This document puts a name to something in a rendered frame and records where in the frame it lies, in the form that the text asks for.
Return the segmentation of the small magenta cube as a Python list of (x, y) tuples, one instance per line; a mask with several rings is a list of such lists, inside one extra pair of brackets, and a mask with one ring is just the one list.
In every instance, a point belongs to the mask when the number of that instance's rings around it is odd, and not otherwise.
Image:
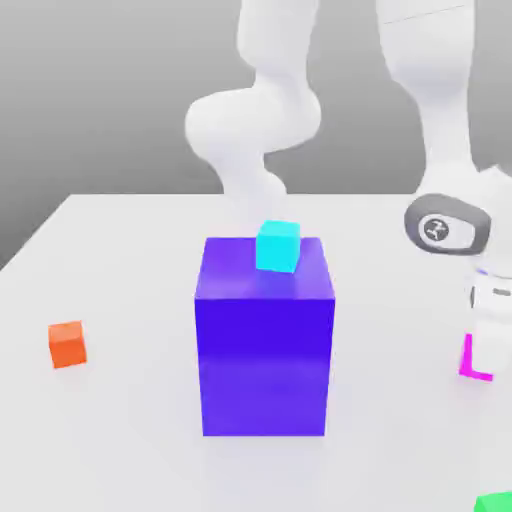
[(472, 335), (470, 333), (465, 334), (464, 344), (462, 347), (462, 353), (459, 363), (459, 374), (461, 376), (472, 378), (484, 382), (492, 382), (493, 375), (488, 373), (479, 372), (473, 369), (472, 366)]

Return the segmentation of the small green cube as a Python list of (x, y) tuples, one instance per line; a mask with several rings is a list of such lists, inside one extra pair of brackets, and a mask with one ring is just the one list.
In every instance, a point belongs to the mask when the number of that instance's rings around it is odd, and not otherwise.
[(512, 491), (478, 496), (473, 512), (512, 512)]

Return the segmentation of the large purple box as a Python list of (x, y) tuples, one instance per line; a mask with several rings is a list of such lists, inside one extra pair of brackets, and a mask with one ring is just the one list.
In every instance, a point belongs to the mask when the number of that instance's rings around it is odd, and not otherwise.
[(294, 273), (259, 270), (252, 238), (206, 240), (195, 325), (206, 436), (325, 432), (335, 293), (322, 243)]

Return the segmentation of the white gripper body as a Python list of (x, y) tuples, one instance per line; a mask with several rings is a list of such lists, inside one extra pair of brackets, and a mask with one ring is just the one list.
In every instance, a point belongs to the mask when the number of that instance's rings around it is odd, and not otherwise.
[(478, 315), (512, 321), (512, 278), (476, 274), (470, 304)]

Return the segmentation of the small orange cube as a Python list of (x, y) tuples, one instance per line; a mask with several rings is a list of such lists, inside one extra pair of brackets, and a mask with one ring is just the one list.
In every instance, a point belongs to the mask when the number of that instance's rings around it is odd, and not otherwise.
[(50, 325), (48, 327), (48, 343), (55, 369), (87, 362), (81, 321)]

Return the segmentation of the small cyan cube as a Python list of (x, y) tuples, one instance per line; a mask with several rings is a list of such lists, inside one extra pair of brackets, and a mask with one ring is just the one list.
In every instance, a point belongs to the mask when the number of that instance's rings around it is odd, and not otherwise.
[(294, 273), (300, 256), (300, 225), (295, 222), (267, 220), (256, 237), (256, 268)]

